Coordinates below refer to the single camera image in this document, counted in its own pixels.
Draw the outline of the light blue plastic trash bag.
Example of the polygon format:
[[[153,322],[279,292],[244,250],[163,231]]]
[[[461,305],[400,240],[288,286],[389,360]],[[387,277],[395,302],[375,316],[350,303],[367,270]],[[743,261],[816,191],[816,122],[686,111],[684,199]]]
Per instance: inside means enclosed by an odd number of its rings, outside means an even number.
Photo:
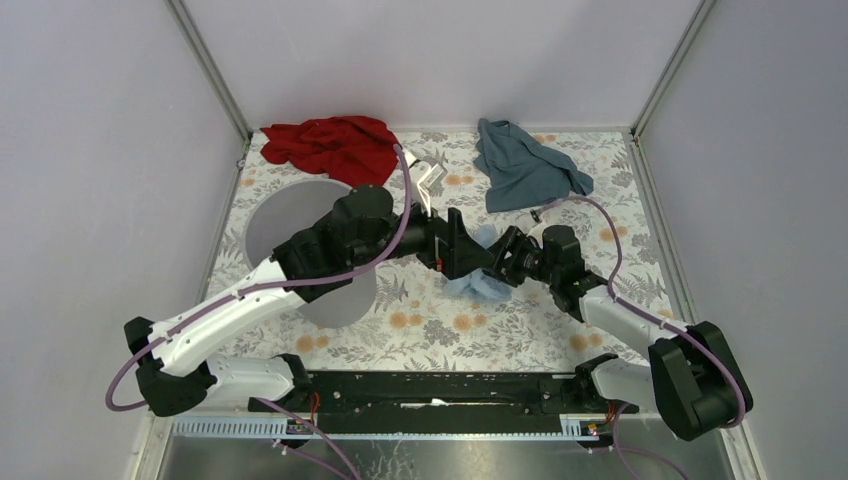
[[[472,238],[481,246],[490,247],[498,239],[497,233],[494,225],[487,224],[475,230]],[[503,303],[512,298],[512,288],[509,285],[484,274],[480,269],[464,277],[448,280],[445,292],[450,296],[471,298],[476,303]]]

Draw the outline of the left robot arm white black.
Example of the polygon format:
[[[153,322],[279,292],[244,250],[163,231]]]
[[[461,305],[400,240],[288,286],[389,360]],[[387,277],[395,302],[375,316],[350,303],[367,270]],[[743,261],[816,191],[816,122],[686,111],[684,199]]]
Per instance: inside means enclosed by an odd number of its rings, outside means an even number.
[[[442,219],[406,201],[403,214],[396,215],[386,189],[354,189],[212,299],[167,321],[137,317],[125,324],[144,406],[160,417],[252,399],[301,409],[311,387],[297,356],[228,357],[219,348],[273,316],[350,285],[357,273],[406,256],[448,279],[494,262],[466,231],[459,210],[449,209]]]

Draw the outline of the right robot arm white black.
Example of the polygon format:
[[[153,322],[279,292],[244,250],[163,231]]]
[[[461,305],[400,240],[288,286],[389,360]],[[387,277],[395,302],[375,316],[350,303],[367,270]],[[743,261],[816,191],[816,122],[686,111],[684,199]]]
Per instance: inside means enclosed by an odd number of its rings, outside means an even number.
[[[611,356],[586,362],[586,377],[573,386],[575,402],[597,412],[611,400],[660,415],[683,440],[738,424],[753,408],[753,396],[728,342],[710,322],[686,325],[657,319],[590,271],[572,228],[546,228],[540,240],[510,227],[490,247],[486,274],[519,286],[532,279],[547,286],[555,305],[598,327],[645,359],[635,364]]]

